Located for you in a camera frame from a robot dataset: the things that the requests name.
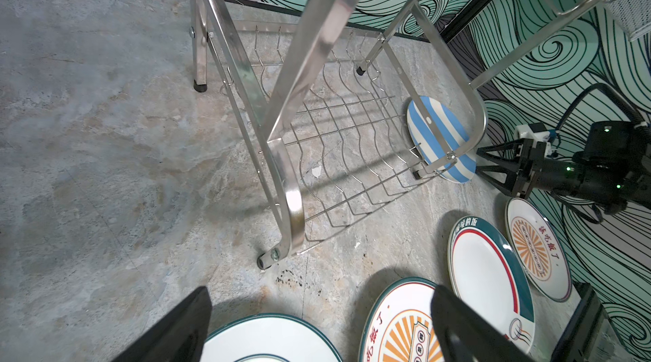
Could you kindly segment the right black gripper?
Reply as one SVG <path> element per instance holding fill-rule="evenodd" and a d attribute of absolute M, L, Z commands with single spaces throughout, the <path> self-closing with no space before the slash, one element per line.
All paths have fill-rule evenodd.
<path fill-rule="evenodd" d="M 508 197 L 527 198 L 537 188 L 566 196 L 578 191 L 580 169 L 576 164 L 545 157 L 545 146 L 532 139 L 517 139 L 478 148 L 478 157 L 489 161 L 517 161 L 517 171 L 499 165 L 480 165 L 476 174 Z"/>

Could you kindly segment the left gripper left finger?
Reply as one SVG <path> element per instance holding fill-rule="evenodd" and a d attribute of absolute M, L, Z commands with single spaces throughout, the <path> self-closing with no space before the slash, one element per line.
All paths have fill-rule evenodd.
<path fill-rule="evenodd" d="M 208 288 L 197 287 L 114 361 L 200 361 L 211 312 Z"/>

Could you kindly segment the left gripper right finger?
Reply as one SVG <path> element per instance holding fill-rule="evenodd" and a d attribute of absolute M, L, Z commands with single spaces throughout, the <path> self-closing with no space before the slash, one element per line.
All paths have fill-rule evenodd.
<path fill-rule="evenodd" d="M 446 362 L 532 361 L 443 285 L 434 291 L 431 316 Z"/>

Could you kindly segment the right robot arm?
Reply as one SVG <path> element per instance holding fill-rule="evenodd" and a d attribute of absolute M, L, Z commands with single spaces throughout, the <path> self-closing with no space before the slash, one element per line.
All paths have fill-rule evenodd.
<path fill-rule="evenodd" d="M 540 124 L 520 126 L 514 141 L 477 150 L 488 161 L 476 173 L 510 197 L 527 198 L 532 190 L 596 204 L 616 214 L 634 203 L 650 208 L 650 143 L 634 124 L 592 124 L 583 150 L 562 160 L 553 147 L 558 131 Z"/>

